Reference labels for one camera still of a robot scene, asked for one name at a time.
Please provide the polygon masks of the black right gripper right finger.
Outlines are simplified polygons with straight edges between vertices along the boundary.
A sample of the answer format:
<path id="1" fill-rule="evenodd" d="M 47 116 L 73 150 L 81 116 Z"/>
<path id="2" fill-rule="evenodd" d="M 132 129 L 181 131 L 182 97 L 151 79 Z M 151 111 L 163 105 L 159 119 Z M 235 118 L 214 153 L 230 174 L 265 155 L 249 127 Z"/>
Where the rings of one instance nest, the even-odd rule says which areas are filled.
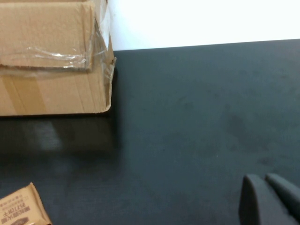
<path id="1" fill-rule="evenodd" d="M 290 212 L 300 211 L 300 188 L 283 177 L 269 173 L 265 180 L 275 190 L 283 204 Z"/>

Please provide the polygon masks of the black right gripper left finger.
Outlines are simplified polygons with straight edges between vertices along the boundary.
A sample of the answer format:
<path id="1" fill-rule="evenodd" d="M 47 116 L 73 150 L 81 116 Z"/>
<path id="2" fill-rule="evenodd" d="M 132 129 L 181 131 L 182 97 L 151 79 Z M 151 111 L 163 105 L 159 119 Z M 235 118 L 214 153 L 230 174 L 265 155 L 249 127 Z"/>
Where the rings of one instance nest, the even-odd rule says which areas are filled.
<path id="1" fill-rule="evenodd" d="M 290 212 L 265 178 L 255 174 L 243 177 L 238 213 L 241 225 L 299 224 L 299 212 Z"/>

